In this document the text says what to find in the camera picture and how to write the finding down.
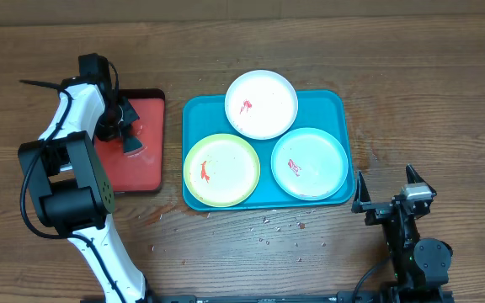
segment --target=food residue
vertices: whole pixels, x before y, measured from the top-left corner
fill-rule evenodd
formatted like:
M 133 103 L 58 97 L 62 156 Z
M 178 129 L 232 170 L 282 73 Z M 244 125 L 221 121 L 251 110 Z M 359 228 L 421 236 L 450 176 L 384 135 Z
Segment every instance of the food residue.
M 248 110 L 251 109 L 251 108 L 252 108 L 252 104 L 250 103 L 250 101 L 248 99 L 246 99 L 242 103 L 241 111 L 239 112 L 239 114 L 242 114 L 244 109 L 246 109 L 246 112 L 248 112 Z
M 207 161 L 203 161 L 203 163 L 201 163 L 201 178 L 205 178 L 205 181 L 207 181 L 207 183 L 209 183 L 209 179 L 210 177 L 207 176 L 207 172 L 205 171 L 205 165 L 207 164 Z
M 290 161 L 287 163 L 287 165 L 289 165 L 289 166 L 290 166 L 291 170 L 293 171 L 293 173 L 295 173 L 295 175 L 296 175 L 297 177 L 299 177 L 299 176 L 300 176 L 300 175 L 299 175 L 299 171 L 301 171 L 301 170 L 302 170 L 302 168 L 301 168 L 301 167 L 299 167 L 298 165 L 296 165 L 296 164 L 293 162 L 293 160 L 291 160 L 291 159 L 290 159 Z

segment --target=blue tray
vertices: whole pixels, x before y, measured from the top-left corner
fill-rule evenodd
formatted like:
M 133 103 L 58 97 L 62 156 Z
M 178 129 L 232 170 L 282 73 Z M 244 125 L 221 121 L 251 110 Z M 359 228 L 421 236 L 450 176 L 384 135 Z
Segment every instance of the blue tray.
M 336 194 L 319 201 L 305 201 L 288 195 L 276 183 L 270 169 L 271 153 L 281 136 L 265 141 L 249 139 L 239 134 L 227 120 L 224 111 L 225 95 L 199 96 L 192 98 L 183 108 L 183 162 L 190 148 L 199 140 L 214 134 L 233 134 L 241 136 L 258 153 L 261 163 L 261 177 L 258 186 L 248 199 L 238 205 L 226 208 L 210 207 L 199 202 L 189 192 L 183 180 L 183 198 L 186 204 L 195 210 L 210 211 L 341 205 L 347 202 L 354 192 L 354 173 L 342 100 L 336 93 L 328 90 L 298 91 L 296 95 L 299 99 L 299 111 L 289 130 L 301 127 L 315 127 L 325 130 L 340 141 L 347 153 L 348 175 L 344 185 Z

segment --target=red cutting board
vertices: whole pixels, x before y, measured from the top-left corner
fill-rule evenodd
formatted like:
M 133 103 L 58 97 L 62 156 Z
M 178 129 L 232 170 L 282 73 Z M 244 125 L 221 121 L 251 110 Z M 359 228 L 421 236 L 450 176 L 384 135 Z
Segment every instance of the red cutting board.
M 143 147 L 123 153 L 123 142 L 103 142 L 95 138 L 95 149 L 115 192 L 155 191 L 162 184 L 164 100 L 129 98 L 140 119 L 132 131 Z

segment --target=green-rimmed plate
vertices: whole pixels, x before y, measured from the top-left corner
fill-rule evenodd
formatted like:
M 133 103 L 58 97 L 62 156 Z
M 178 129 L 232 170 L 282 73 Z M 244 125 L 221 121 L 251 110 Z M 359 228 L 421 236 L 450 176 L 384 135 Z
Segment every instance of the green-rimmed plate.
M 202 203 L 228 207 L 243 202 L 256 188 L 259 158 L 244 139 L 230 134 L 207 136 L 184 159 L 184 183 Z

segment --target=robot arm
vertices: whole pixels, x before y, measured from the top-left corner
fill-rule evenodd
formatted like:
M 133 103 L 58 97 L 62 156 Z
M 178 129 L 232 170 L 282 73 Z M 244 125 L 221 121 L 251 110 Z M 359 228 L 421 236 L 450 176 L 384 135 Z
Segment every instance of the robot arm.
M 114 192 L 92 143 L 95 135 L 104 141 L 128 140 L 123 133 L 138 117 L 128 101 L 118 100 L 111 90 L 105 58 L 96 54 L 81 56 L 80 73 L 80 77 L 64 80 L 61 85 L 72 96 L 66 118 L 61 121 L 69 100 L 66 93 L 59 93 L 60 105 L 48 129 L 39 140 L 19 148 L 24 174 L 40 153 L 29 179 L 31 199 L 40 222 L 55 227 L 57 234 L 67 238 L 85 257 L 104 290 L 105 302 L 122 301 L 105 270 L 124 302 L 153 302 L 144 275 L 132 263 L 115 229 L 111 215 L 115 210 Z M 60 130 L 43 145 L 59 123 Z M 49 180 L 70 169 L 75 178 L 53 183 Z M 99 258 L 89 247 L 91 243 Z
M 453 303 L 452 293 L 441 289 L 448 283 L 452 248 L 437 239 L 421 239 L 415 223 L 429 214 L 437 192 L 413 166 L 409 164 L 405 169 L 408 183 L 386 203 L 372 203 L 359 172 L 351 208 L 354 213 L 366 214 L 366 225 L 383 228 L 396 281 L 381 285 L 380 302 Z

